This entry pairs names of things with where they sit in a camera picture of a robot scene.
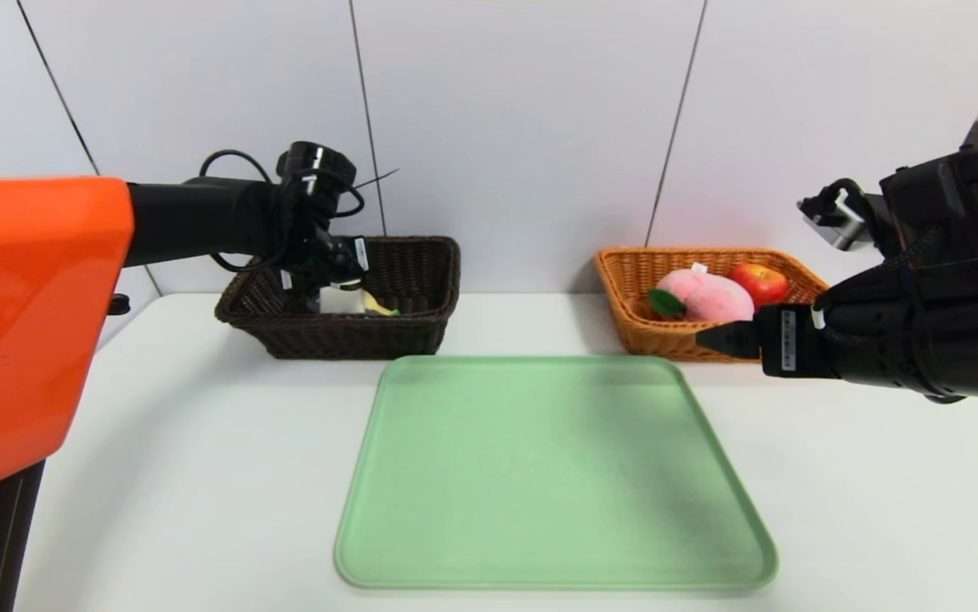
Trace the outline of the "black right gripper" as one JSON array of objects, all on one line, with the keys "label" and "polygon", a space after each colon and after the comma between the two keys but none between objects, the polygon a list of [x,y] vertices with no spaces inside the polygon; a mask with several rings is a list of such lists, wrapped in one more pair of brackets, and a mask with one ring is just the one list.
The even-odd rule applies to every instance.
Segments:
[{"label": "black right gripper", "polygon": [[913,309],[904,298],[777,303],[695,333],[706,351],[761,360],[777,378],[832,379],[882,388],[913,386]]}]

